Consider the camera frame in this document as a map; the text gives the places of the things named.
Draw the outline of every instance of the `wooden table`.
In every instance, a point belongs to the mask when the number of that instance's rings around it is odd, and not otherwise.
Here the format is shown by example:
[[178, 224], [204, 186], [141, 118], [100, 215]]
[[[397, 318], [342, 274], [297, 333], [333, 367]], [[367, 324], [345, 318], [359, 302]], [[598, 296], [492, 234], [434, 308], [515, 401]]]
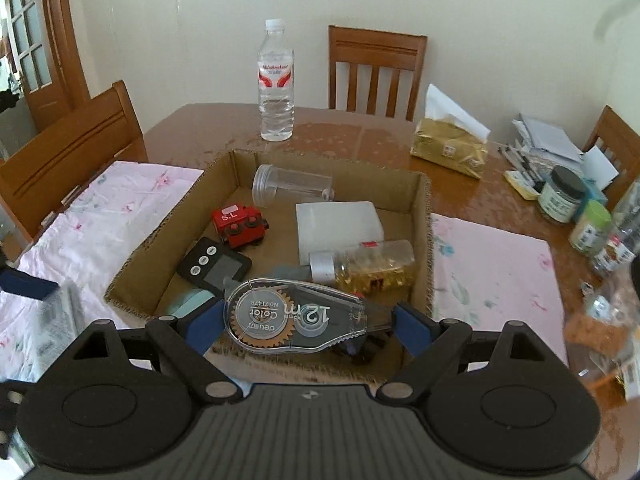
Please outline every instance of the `wooden table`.
[[[144, 140], [150, 162], [204, 168], [220, 151], [313, 152], [363, 160], [386, 168], [421, 171], [432, 183], [432, 209], [457, 217], [546, 240], [551, 247], [566, 313], [582, 303], [580, 284], [596, 283], [588, 261], [569, 245], [570, 226], [543, 219], [535, 203], [526, 202], [502, 172], [510, 165], [490, 145], [482, 180], [409, 155], [415, 126], [399, 119], [335, 110], [296, 108], [293, 136], [265, 142], [259, 135], [258, 109], [247, 104], [193, 104], [180, 108], [153, 127]], [[603, 412], [601, 435], [588, 459], [599, 479], [628, 478], [638, 465], [640, 406], [624, 404], [615, 384], [596, 393]]]

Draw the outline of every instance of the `chair backrest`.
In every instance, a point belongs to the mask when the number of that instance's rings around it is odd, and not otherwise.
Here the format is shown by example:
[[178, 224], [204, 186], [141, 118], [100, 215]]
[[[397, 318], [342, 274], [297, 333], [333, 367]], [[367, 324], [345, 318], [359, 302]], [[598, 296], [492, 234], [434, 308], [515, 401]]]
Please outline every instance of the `chair backrest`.
[[613, 209], [640, 173], [640, 136], [607, 105], [584, 151], [593, 146], [598, 146], [620, 172], [604, 191], [609, 199], [607, 207]]
[[122, 81], [38, 134], [0, 166], [0, 197], [28, 239], [142, 131]]
[[389, 96], [386, 101], [387, 117], [395, 117], [396, 115], [401, 70], [411, 70], [414, 72], [414, 79], [406, 108], [406, 120], [413, 121], [426, 48], [426, 36], [410, 36], [394, 32], [329, 25], [329, 108], [335, 110], [336, 62], [349, 63], [348, 112], [356, 111], [358, 65], [371, 65], [369, 98], [367, 100], [367, 114], [370, 115], [376, 113], [380, 67], [393, 69]]

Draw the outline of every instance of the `wooden door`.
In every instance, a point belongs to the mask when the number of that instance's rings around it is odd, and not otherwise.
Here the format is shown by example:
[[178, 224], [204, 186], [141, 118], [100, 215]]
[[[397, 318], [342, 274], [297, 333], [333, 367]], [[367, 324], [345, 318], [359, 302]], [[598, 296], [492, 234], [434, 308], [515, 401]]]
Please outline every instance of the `wooden door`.
[[52, 38], [46, 0], [5, 0], [15, 65], [39, 132], [72, 110]]

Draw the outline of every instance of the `tissue box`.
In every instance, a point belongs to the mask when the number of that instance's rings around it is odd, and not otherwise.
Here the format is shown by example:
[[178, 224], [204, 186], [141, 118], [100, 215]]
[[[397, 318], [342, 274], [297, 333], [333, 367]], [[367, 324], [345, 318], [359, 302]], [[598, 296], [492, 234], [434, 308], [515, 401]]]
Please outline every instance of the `tissue box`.
[[415, 132], [411, 154], [480, 179], [487, 149], [484, 142], [455, 124], [423, 119]]

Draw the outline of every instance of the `black lid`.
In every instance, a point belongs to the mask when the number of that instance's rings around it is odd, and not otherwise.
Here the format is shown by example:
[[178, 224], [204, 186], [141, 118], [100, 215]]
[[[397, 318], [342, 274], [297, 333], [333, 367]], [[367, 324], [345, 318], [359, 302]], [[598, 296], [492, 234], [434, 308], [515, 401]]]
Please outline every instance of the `black lid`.
[[551, 180], [562, 192], [575, 200], [581, 200], [587, 194], [587, 186], [573, 171], [564, 166], [556, 166], [551, 171]]
[[640, 258], [638, 256], [631, 262], [631, 282], [634, 284], [636, 295], [640, 298]]

